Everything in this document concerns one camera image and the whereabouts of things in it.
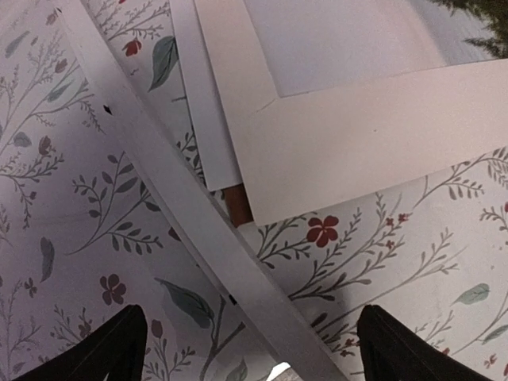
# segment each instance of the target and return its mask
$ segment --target white paper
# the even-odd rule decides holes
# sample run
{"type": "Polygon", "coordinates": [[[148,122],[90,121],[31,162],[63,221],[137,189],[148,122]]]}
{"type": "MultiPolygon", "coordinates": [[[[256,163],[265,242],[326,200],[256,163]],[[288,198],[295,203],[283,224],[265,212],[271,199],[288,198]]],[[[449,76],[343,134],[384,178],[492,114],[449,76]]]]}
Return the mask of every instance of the white paper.
{"type": "Polygon", "coordinates": [[[221,107],[193,0],[170,0],[190,116],[206,187],[216,191],[241,183],[240,170],[221,107]]]}

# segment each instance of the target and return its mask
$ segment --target photograph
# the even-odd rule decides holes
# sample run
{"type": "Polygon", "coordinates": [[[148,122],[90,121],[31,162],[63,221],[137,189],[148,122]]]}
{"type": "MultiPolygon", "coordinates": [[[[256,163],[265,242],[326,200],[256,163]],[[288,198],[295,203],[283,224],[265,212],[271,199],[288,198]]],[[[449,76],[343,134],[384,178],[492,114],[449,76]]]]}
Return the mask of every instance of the photograph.
{"type": "Polygon", "coordinates": [[[508,57],[500,0],[244,0],[281,96],[508,57]]]}

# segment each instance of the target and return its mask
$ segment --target green foliage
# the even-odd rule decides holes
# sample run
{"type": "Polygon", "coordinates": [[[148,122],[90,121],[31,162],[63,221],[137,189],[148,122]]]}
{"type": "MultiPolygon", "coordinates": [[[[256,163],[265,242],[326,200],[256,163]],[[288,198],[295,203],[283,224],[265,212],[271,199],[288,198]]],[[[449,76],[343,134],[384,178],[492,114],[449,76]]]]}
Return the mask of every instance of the green foliage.
{"type": "Polygon", "coordinates": [[[452,12],[464,12],[484,21],[491,38],[468,38],[466,42],[490,53],[494,58],[508,58],[508,1],[507,0],[429,0],[452,12]]]}

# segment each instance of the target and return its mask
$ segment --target black object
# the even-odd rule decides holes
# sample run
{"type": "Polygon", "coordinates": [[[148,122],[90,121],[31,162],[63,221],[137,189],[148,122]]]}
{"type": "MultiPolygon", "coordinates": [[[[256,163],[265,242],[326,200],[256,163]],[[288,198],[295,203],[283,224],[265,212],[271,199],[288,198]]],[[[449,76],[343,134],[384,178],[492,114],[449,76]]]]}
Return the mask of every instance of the black object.
{"type": "Polygon", "coordinates": [[[357,326],[366,381],[490,381],[425,343],[379,306],[357,326]]]}
{"type": "MultiPolygon", "coordinates": [[[[104,381],[107,375],[108,381],[140,381],[147,329],[141,307],[127,306],[75,347],[14,381],[104,381]]],[[[364,307],[357,331],[366,381],[489,381],[379,306],[364,307]]]]}
{"type": "Polygon", "coordinates": [[[140,381],[147,324],[127,306],[75,347],[14,381],[140,381]]]}

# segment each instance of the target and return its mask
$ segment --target floral wallpaper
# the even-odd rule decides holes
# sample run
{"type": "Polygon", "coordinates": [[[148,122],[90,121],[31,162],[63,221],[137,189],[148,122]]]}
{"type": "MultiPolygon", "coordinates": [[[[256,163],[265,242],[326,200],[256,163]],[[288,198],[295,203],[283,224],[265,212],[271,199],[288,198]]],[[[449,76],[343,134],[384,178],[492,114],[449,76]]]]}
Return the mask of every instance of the floral wallpaper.
{"type": "MultiPolygon", "coordinates": [[[[0,381],[131,303],[148,319],[144,380],[266,379],[275,361],[105,132],[58,13],[47,0],[26,4],[0,36],[0,381]]],[[[168,4],[90,0],[90,9],[202,177],[168,4]]]]}
{"type": "MultiPolygon", "coordinates": [[[[203,178],[168,3],[89,6],[203,178]]],[[[148,319],[145,380],[266,379],[275,361],[105,133],[107,110],[50,2],[35,0],[13,18],[0,60],[0,381],[77,344],[129,303],[148,319]]],[[[351,380],[363,378],[356,319],[375,303],[443,353],[506,381],[507,191],[508,148],[500,148],[240,231],[351,380]]]]}
{"type": "Polygon", "coordinates": [[[508,148],[278,224],[241,227],[351,379],[379,304],[433,347],[508,379],[508,148]]]}

